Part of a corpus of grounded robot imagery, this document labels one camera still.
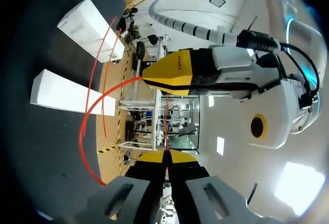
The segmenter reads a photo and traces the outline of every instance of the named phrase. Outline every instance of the metal frame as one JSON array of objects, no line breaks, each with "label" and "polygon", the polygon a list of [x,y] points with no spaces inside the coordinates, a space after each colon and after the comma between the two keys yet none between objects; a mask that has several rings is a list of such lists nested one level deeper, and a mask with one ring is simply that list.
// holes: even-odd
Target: metal frame
[{"label": "metal frame", "polygon": [[[159,37],[158,41],[158,56],[157,61],[163,58],[166,55],[165,48],[167,43],[170,41],[170,38],[165,35]],[[139,75],[139,69],[141,65],[141,60],[138,60],[136,76]],[[132,100],[122,100],[118,108],[127,110],[127,111],[152,111],[152,132],[151,132],[151,141],[150,143],[139,143],[139,142],[130,142],[125,141],[120,143],[119,147],[135,149],[135,150],[145,150],[145,151],[154,151],[156,150],[157,140],[161,139],[161,134],[159,130],[159,116],[161,111],[161,91],[159,89],[154,89],[154,95],[152,101],[137,101],[137,87],[138,83],[134,84],[134,93]]]}]

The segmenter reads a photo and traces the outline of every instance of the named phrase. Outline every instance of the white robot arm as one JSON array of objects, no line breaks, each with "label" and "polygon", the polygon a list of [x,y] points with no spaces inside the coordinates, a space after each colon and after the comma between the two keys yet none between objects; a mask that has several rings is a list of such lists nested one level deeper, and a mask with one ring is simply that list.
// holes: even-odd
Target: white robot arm
[{"label": "white robot arm", "polygon": [[[326,47],[317,30],[291,22],[290,30],[308,40],[306,54],[264,33],[243,30],[234,35],[166,17],[155,10],[163,1],[156,0],[151,5],[149,14],[153,19],[219,47],[168,55],[144,70],[143,79],[149,86],[175,95],[230,95],[240,100],[246,124],[244,135],[255,146],[279,148],[289,133],[299,133],[317,119],[319,88],[326,67]],[[247,49],[268,54],[254,62]],[[280,52],[293,61],[297,74],[285,72]]]}]

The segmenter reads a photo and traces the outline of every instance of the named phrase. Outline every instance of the white ceiling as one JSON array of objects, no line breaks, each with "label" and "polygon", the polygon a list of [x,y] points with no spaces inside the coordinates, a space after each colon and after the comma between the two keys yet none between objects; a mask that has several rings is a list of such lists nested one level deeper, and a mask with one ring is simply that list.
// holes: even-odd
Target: white ceiling
[{"label": "white ceiling", "polygon": [[[153,0],[150,0],[138,7],[136,22],[140,26],[142,36],[168,34],[171,37],[170,51],[208,47],[211,44],[153,21],[148,16],[148,7],[152,2]],[[216,29],[220,25],[225,30],[231,30],[232,25],[235,25],[232,32],[236,33],[246,29],[257,15],[258,18],[251,29],[269,32],[269,17],[264,0],[226,2],[224,6],[217,8],[205,0],[168,0],[158,9],[167,16],[209,29]],[[309,17],[303,22],[314,25]],[[328,73],[325,75],[323,86],[323,100],[329,100]],[[210,174],[217,175],[246,198],[254,183],[258,183],[250,208],[263,216],[275,216],[286,220],[293,216],[294,212],[291,207],[274,196],[279,177],[285,163],[289,161],[325,172],[329,142],[329,105],[323,105],[320,118],[311,127],[299,135],[289,136],[286,144],[278,150],[246,145],[246,141],[240,136],[240,129],[244,124],[240,119],[239,107],[239,102],[231,98],[215,98],[214,106],[208,107],[208,98],[201,98],[200,155],[197,159]],[[218,136],[225,139],[223,156],[216,152]]]},{"label": "white ceiling", "polygon": [[[158,11],[166,16],[209,29],[216,30],[218,26],[222,26],[224,30],[229,31],[233,27],[245,0],[225,1],[226,3],[218,8],[207,0],[167,0],[160,4]],[[170,51],[182,48],[207,48],[213,44],[155,22],[148,15],[148,9],[152,2],[154,0],[148,0],[139,5],[139,12],[135,16],[135,22],[139,25],[142,37],[150,34],[158,36],[167,34],[171,38],[171,42],[168,45]],[[156,52],[156,49],[149,48],[148,50],[150,54]]]}]

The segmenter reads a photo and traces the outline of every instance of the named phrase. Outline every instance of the blue light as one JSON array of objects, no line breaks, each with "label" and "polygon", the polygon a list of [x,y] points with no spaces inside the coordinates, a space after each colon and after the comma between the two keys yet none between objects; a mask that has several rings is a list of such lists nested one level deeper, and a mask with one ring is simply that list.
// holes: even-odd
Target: blue light
[{"label": "blue light", "polygon": [[[294,18],[292,18],[290,16],[290,18],[288,19],[288,22],[287,22],[287,28],[286,28],[286,42],[289,43],[289,29],[290,29],[290,25],[292,23],[292,21],[294,20]],[[305,68],[305,67],[301,67],[306,78],[308,79],[308,81],[310,83],[312,83],[314,85],[314,88],[316,87],[316,76],[314,76],[313,72],[311,72],[308,68]],[[318,112],[317,112],[317,116],[319,115],[319,111],[320,111],[320,95],[319,93],[317,93],[317,97],[318,97]]]},{"label": "blue light", "polygon": [[291,25],[293,20],[294,20],[294,18],[290,18],[288,20],[288,23],[287,23],[287,28],[286,28],[286,42],[287,43],[289,43],[289,29],[290,29],[290,25]]}]

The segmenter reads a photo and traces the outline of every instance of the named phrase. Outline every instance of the wooden floor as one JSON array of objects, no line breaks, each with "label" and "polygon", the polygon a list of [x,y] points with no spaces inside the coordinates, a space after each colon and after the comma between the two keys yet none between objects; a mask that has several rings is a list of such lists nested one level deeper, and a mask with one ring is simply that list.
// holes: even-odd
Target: wooden floor
[{"label": "wooden floor", "polygon": [[[125,73],[125,80],[128,80],[132,76],[132,54],[135,50],[132,48],[130,52],[128,52],[129,47],[126,46],[125,50],[126,52],[123,55],[123,58],[118,64],[110,63],[104,63],[101,80],[100,80],[100,87],[99,92],[103,92],[103,86],[104,86],[104,79],[105,79],[105,72],[107,68],[107,64],[109,65],[108,73],[106,77],[106,83],[105,83],[105,91],[109,90],[110,88],[116,86],[117,84],[121,83],[124,76],[124,70],[127,63],[127,69]],[[133,86],[134,84],[130,84],[123,88],[123,99],[128,100],[132,97],[133,92]],[[119,104],[120,100],[120,94],[121,90],[118,89],[115,92],[111,93],[109,96],[113,97],[117,100],[117,106]],[[137,89],[137,100],[151,100],[153,97],[153,91],[147,87],[147,85],[139,81],[138,82],[138,89]],[[118,120],[119,120],[119,108],[116,108],[115,116],[105,116],[105,127],[106,127],[106,137],[104,135],[104,127],[103,127],[103,119],[101,115],[98,115],[96,117],[96,141],[97,141],[97,150],[103,150],[106,148],[109,148],[117,143],[118,141],[118,135],[120,138],[120,142],[124,141],[124,130],[125,130],[125,122],[127,119],[127,111],[122,110],[120,112],[120,130],[118,127]],[[138,150],[130,150],[131,151],[131,157],[137,158],[141,151]],[[123,164],[123,154],[121,154],[121,168],[122,172],[121,174],[124,175],[125,172],[128,170],[128,166],[125,166]],[[101,178],[105,183],[110,182],[112,179],[114,179],[116,176],[120,175],[120,164],[119,164],[119,153],[118,150],[114,149],[109,152],[106,152],[104,154],[98,155],[98,162],[99,162],[99,168],[101,173]]]}]

